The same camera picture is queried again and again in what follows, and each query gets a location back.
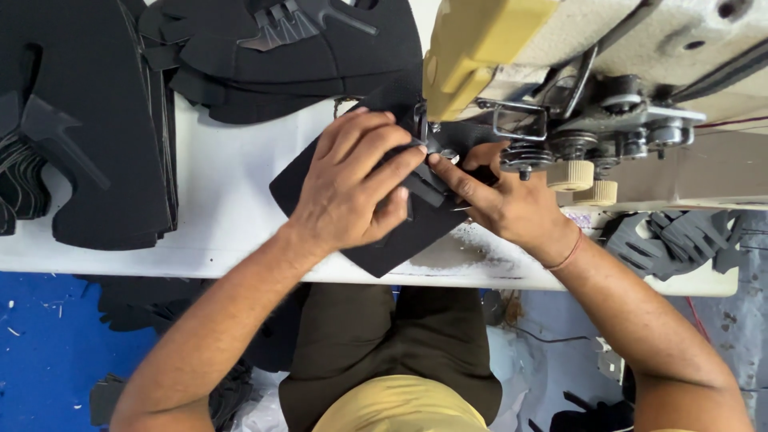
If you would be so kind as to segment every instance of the forearm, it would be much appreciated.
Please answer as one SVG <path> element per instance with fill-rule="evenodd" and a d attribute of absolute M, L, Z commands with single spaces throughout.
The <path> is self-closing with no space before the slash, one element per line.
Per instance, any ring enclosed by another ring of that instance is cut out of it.
<path fill-rule="evenodd" d="M 546 251 L 534 251 L 545 265 L 568 256 L 579 232 L 572 223 L 568 227 Z M 635 374 L 708 387 L 736 386 L 728 367 L 694 327 L 594 242 L 584 239 L 572 261 L 553 273 Z"/>
<path fill-rule="evenodd" d="M 206 397 L 269 313 L 325 252 L 284 226 L 211 287 L 162 337 L 128 381 L 116 419 Z"/>

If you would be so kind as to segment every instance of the man's right hand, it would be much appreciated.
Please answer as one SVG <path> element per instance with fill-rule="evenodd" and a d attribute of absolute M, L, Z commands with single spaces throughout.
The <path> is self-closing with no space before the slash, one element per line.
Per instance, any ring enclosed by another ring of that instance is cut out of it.
<path fill-rule="evenodd" d="M 429 164 L 456 194 L 472 205 L 467 213 L 473 221 L 519 245 L 544 266 L 558 265 L 571 253 L 580 230 L 560 212 L 554 192 L 547 188 L 545 172 L 534 173 L 530 180 L 522 181 L 516 173 L 500 169 L 499 152 L 508 145 L 508 141 L 478 145 L 464 160 L 467 171 L 490 166 L 499 179 L 493 188 L 440 155 L 430 155 Z"/>

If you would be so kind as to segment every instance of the industrial sewing machine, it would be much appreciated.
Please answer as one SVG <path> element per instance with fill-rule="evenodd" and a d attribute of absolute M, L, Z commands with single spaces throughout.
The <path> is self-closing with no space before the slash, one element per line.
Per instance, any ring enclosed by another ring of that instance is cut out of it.
<path fill-rule="evenodd" d="M 609 206 L 613 167 L 768 107 L 767 65 L 763 0 L 442 0 L 414 135 L 492 125 L 503 171 Z"/>

